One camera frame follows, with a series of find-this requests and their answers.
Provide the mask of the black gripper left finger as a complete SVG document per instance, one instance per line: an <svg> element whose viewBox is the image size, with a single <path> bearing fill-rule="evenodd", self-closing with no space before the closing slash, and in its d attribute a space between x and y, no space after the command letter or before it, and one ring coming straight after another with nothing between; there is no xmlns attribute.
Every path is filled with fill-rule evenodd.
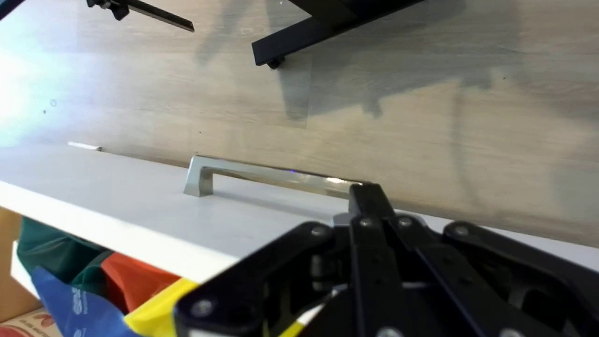
<svg viewBox="0 0 599 337"><path fill-rule="evenodd" d="M185 294L176 337L277 337L348 277L348 228L307 221Z"/></svg>

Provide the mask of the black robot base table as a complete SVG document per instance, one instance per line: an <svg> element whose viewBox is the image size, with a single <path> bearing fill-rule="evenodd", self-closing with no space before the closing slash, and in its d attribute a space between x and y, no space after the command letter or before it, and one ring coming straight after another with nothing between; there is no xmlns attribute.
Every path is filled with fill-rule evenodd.
<svg viewBox="0 0 599 337"><path fill-rule="evenodd" d="M419 0L290 0L307 19L251 43L254 63L277 69L288 54L378 20Z"/></svg>

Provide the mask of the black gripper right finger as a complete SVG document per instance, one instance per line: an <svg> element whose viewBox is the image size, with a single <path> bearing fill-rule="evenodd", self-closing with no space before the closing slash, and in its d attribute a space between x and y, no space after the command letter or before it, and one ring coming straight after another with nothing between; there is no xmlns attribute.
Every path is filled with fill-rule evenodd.
<svg viewBox="0 0 599 337"><path fill-rule="evenodd" d="M593 269L464 221L436 232L376 183L348 208L359 337L599 337Z"/></svg>

